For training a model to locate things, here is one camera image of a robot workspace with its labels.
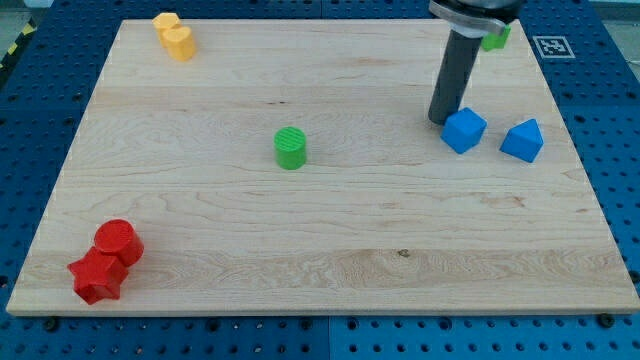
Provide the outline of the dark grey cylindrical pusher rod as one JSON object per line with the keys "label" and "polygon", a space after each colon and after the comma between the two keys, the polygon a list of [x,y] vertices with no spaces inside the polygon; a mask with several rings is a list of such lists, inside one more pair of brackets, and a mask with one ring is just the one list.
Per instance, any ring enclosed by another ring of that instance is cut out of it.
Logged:
{"label": "dark grey cylindrical pusher rod", "polygon": [[482,38],[449,32],[436,85],[427,112],[428,119],[444,125],[456,113],[474,67]]}

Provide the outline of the silver tool flange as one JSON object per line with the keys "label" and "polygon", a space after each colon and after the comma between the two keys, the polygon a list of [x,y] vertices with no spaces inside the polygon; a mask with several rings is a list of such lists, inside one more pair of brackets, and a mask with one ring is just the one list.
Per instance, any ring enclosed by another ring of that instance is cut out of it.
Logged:
{"label": "silver tool flange", "polygon": [[501,35],[523,4],[523,0],[430,0],[428,10],[464,36]]}

